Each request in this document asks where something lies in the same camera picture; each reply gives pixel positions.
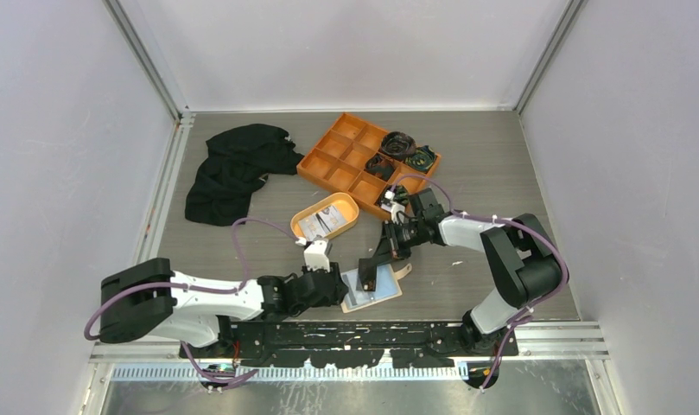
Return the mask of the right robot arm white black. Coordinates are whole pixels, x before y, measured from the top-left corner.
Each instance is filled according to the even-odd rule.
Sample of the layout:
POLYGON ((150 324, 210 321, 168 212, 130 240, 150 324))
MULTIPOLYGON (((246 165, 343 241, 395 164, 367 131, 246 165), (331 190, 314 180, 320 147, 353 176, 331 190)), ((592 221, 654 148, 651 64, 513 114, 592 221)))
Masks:
POLYGON ((380 199, 391 213, 384 221, 375 253, 359 260, 358 286, 373 291, 377 269, 407 259, 415 246, 464 247, 485 254, 494 288, 462 317, 461 343, 471 354, 482 355, 508 332, 521 312, 547 297, 568 279, 559 251, 533 214, 513 219, 481 219, 447 210, 426 188, 409 195, 408 208, 391 191, 380 199))

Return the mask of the beige card holder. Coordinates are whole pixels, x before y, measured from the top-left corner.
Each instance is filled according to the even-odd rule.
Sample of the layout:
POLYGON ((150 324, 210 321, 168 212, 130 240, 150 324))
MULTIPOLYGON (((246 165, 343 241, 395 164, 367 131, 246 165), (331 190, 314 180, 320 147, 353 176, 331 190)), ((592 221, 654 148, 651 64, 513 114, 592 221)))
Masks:
POLYGON ((368 290, 359 285, 358 270, 341 273, 341 279, 347 286, 348 292, 340 305, 345 314, 391 300, 403 295, 399 281, 412 272, 412 264, 395 270, 392 265, 381 265, 376 268, 375 289, 368 290))

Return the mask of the black VIP credit card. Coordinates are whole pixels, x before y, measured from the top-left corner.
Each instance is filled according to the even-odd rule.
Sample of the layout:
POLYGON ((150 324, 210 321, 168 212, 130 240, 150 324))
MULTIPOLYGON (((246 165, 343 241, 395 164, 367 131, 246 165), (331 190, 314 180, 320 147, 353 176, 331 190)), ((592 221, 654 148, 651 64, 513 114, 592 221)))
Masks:
POLYGON ((374 292, 377 285, 377 262, 374 258, 360 259, 357 286, 363 291, 374 292))

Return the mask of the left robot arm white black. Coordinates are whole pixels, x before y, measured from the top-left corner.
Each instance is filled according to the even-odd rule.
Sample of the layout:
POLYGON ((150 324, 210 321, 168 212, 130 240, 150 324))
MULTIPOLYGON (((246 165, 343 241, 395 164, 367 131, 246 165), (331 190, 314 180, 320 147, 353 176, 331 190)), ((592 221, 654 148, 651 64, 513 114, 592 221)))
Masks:
POLYGON ((154 335, 229 354, 235 335, 224 319, 281 322, 311 308, 341 304, 348 292, 337 263, 328 270, 242 281, 197 278, 155 258, 105 278, 101 306, 86 324, 89 340, 133 342, 154 335))

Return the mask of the orange oval tray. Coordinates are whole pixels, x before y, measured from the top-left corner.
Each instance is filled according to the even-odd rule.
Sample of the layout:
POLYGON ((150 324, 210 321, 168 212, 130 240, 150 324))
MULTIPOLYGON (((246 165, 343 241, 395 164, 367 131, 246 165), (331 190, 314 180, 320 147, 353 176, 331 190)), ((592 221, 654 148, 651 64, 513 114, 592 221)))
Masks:
POLYGON ((306 241, 331 239, 355 225, 359 205, 347 193, 333 193, 295 214, 289 228, 306 241))

